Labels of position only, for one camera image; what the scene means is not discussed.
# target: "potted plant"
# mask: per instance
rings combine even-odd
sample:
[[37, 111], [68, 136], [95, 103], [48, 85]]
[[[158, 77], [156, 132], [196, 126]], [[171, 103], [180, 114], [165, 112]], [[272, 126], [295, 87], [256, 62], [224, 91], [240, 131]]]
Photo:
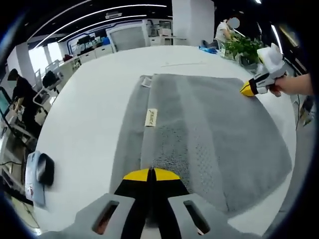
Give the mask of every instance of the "potted plant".
[[233, 39], [224, 44], [225, 55], [228, 58], [231, 56], [245, 68], [255, 69], [259, 62], [257, 50], [263, 48], [264, 44], [257, 39], [251, 40], [237, 33], [232, 34], [232, 38], [236, 38], [236, 40]]

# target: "computer mouse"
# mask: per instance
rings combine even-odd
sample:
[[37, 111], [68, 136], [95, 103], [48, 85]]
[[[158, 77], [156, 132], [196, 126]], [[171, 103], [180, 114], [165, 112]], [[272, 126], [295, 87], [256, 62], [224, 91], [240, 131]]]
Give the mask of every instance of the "computer mouse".
[[45, 153], [40, 154], [36, 167], [36, 179], [39, 183], [51, 186], [54, 179], [54, 161]]

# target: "towel label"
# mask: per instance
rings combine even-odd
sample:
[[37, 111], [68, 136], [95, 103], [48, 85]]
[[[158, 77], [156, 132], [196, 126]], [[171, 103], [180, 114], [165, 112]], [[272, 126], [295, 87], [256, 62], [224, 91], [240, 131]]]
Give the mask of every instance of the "towel label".
[[145, 119], [145, 126], [155, 127], [157, 117], [158, 117], [157, 109], [148, 109], [148, 112], [146, 114], [146, 119]]

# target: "green plant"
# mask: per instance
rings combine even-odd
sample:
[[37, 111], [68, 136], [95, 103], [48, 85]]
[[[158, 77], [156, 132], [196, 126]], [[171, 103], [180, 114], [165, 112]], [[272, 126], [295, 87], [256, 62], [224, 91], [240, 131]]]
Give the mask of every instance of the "green plant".
[[226, 52], [232, 54], [234, 59], [237, 54], [242, 54], [247, 58], [250, 64], [258, 63], [257, 50], [264, 47], [261, 41], [257, 39], [251, 40], [237, 33], [232, 34], [231, 37], [232, 40], [224, 44]]

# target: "window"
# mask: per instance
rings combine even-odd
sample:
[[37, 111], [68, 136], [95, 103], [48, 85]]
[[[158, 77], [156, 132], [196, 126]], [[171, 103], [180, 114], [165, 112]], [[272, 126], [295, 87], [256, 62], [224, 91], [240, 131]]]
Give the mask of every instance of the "window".
[[61, 50], [59, 47], [59, 43], [53, 42], [53, 43], [48, 44], [48, 49], [50, 52], [52, 62], [56, 61], [56, 60], [61, 61], [63, 59], [62, 54], [61, 54]]
[[31, 60], [31, 64], [33, 67], [33, 71], [41, 70], [41, 74], [45, 73], [45, 67], [48, 65], [48, 61], [46, 59], [43, 47], [33, 48], [29, 50], [29, 56]]

